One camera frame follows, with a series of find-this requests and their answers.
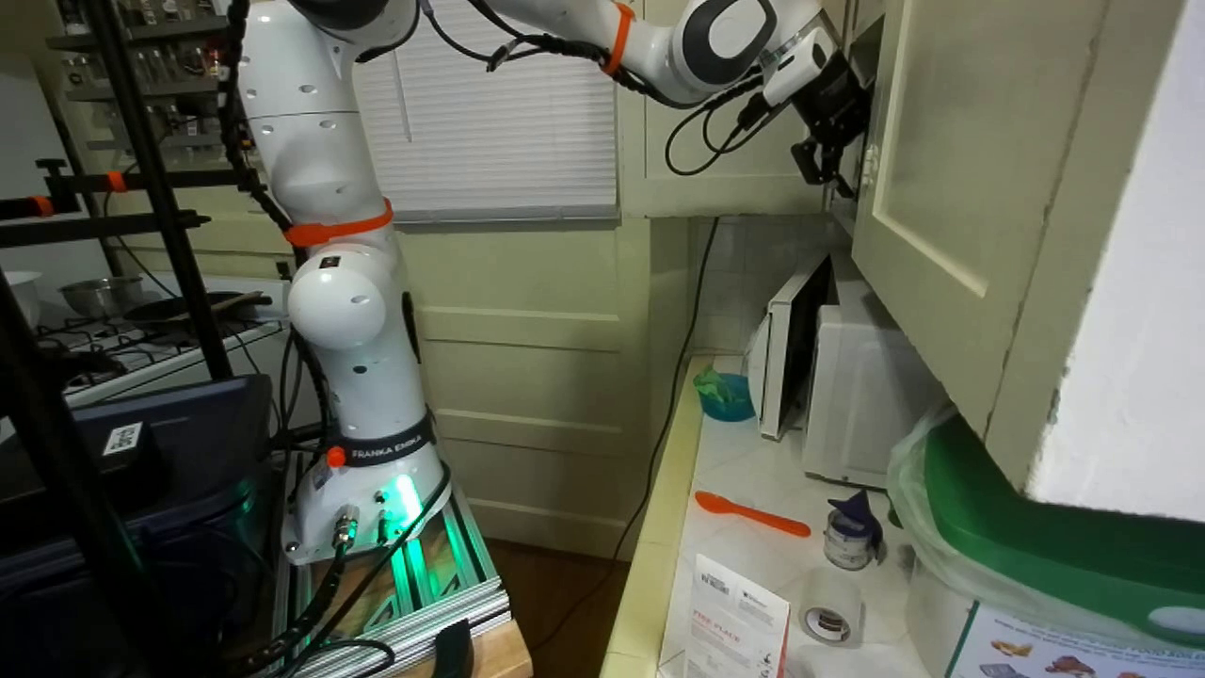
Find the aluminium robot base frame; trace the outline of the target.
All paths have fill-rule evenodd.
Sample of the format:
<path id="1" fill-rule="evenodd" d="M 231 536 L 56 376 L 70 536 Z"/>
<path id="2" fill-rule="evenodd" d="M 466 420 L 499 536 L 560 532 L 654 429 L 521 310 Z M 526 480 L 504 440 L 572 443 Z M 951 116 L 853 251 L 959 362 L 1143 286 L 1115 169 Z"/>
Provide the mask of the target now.
<path id="1" fill-rule="evenodd" d="M 383 516 L 372 537 L 372 552 L 342 557 L 323 613 L 265 678 L 535 678 L 504 576 L 459 498 L 420 532 Z"/>

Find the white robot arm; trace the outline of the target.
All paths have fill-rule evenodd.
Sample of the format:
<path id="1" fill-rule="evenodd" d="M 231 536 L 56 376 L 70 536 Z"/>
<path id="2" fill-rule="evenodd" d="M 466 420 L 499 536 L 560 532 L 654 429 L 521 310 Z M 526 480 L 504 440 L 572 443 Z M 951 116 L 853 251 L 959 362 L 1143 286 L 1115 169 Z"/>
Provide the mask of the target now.
<path id="1" fill-rule="evenodd" d="M 643 22 L 631 0 L 471 0 L 515 40 L 600 62 L 614 84 L 685 109 L 745 87 L 749 123 L 791 104 L 796 148 L 826 183 L 868 128 L 869 87 L 821 0 L 685 0 Z M 405 547 L 451 502 L 415 339 L 405 267 L 349 71 L 420 30 L 423 0 L 231 0 L 238 96 L 283 233 L 307 251 L 289 327 L 308 341 L 336 436 L 283 519 L 298 563 Z"/>

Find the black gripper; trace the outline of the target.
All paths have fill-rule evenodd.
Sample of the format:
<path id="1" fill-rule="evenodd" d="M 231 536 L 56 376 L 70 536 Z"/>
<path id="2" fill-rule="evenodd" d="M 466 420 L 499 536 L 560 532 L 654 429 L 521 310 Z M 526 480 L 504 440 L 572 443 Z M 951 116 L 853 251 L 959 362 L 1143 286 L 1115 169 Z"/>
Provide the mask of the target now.
<path id="1" fill-rule="evenodd" d="M 834 183 L 853 194 L 839 172 L 845 150 L 869 128 L 869 91 L 860 84 L 845 56 L 834 56 L 813 84 L 791 96 L 808 123 L 808 139 L 791 148 L 791 158 L 808 183 Z"/>

